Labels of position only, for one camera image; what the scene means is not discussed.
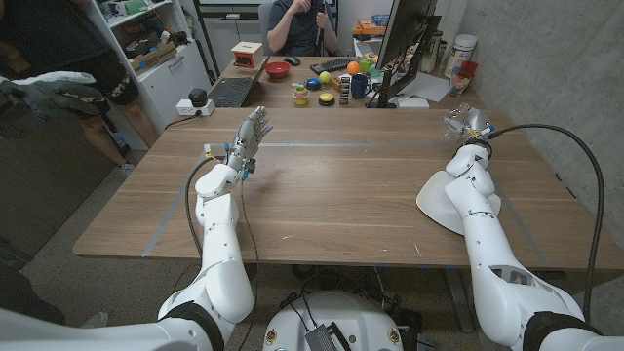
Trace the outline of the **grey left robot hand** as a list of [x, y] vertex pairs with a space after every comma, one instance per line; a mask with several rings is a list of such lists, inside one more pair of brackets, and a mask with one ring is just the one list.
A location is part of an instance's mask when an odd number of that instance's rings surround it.
[[262, 139], [272, 130], [266, 108], [259, 106], [240, 125], [227, 155], [226, 165], [239, 172], [257, 152]]

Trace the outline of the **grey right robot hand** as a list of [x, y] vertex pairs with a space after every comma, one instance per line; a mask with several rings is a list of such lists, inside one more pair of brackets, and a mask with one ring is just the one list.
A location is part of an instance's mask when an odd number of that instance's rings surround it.
[[495, 127], [489, 121], [486, 114], [467, 103], [462, 103], [458, 108], [450, 110], [442, 119], [448, 128], [447, 137], [456, 138], [458, 144], [463, 144], [470, 139], [488, 141], [489, 135], [495, 131]]

